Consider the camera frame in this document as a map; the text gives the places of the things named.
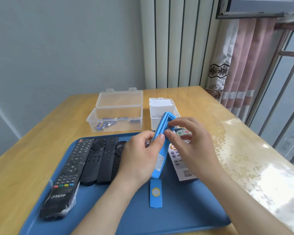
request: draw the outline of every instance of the hand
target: hand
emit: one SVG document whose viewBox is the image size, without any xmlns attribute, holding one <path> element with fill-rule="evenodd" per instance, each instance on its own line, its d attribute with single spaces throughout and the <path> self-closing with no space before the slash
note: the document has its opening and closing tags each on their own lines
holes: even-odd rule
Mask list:
<svg viewBox="0 0 294 235">
<path fill-rule="evenodd" d="M 155 135 L 152 131 L 144 131 L 133 136 L 124 146 L 116 178 L 130 183 L 136 191 L 146 183 L 153 173 L 158 154 L 163 147 L 165 136 L 160 134 L 149 147 L 145 148 L 145 142 Z"/>
<path fill-rule="evenodd" d="M 214 150 L 212 137 L 195 118 L 180 117 L 168 123 L 169 126 L 181 126 L 192 134 L 178 137 L 171 130 L 165 130 L 166 137 L 178 150 L 190 172 L 201 181 L 216 170 L 222 169 Z"/>
</svg>

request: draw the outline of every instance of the white remote control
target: white remote control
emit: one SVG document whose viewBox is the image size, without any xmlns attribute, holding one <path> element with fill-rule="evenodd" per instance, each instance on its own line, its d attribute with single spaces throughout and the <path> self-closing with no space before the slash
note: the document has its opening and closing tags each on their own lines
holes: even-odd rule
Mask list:
<svg viewBox="0 0 294 235">
<path fill-rule="evenodd" d="M 178 136 L 181 136 L 181 135 L 192 134 L 192 133 L 189 132 L 187 129 L 181 129 L 181 130 L 177 131 L 176 134 Z M 173 163 L 173 166 L 174 166 L 175 172 L 177 174 L 177 177 L 179 178 L 179 181 L 192 180 L 192 179 L 197 178 L 185 166 L 183 160 L 180 157 L 179 152 L 177 151 L 177 149 L 174 147 L 173 144 L 169 145 L 168 153 L 170 155 L 171 161 Z"/>
</svg>

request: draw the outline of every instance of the glossy table cover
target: glossy table cover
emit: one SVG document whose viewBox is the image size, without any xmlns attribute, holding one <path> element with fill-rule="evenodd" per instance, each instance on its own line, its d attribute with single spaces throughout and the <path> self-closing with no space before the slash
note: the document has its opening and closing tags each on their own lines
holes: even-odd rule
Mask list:
<svg viewBox="0 0 294 235">
<path fill-rule="evenodd" d="M 111 132 L 91 131 L 87 116 L 99 94 L 68 97 L 0 157 L 0 235 L 18 234 L 71 142 Z M 223 168 L 294 231 L 294 166 L 201 87 L 144 90 L 143 128 L 150 130 L 149 98 L 173 99 L 181 116 L 210 131 Z M 237 234 L 233 225 L 188 234 Z"/>
</svg>

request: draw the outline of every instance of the pink curtain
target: pink curtain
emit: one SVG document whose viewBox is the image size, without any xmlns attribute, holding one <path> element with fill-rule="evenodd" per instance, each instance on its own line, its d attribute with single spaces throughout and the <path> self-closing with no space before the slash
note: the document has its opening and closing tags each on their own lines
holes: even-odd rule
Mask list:
<svg viewBox="0 0 294 235">
<path fill-rule="evenodd" d="M 238 22 L 220 103 L 243 122 L 260 77 L 259 70 L 263 68 L 275 22 L 274 18 L 240 19 Z"/>
</svg>

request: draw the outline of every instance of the left hand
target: left hand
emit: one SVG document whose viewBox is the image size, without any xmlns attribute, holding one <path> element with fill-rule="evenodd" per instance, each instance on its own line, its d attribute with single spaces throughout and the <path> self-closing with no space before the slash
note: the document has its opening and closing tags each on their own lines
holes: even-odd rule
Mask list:
<svg viewBox="0 0 294 235">
<path fill-rule="evenodd" d="M 145 142 L 155 135 L 152 131 L 144 131 L 133 136 L 124 146 L 116 178 L 130 183 L 137 191 L 145 184 L 153 173 L 158 154 L 163 147 L 165 136 L 160 134 L 150 146 L 145 148 Z"/>
</svg>

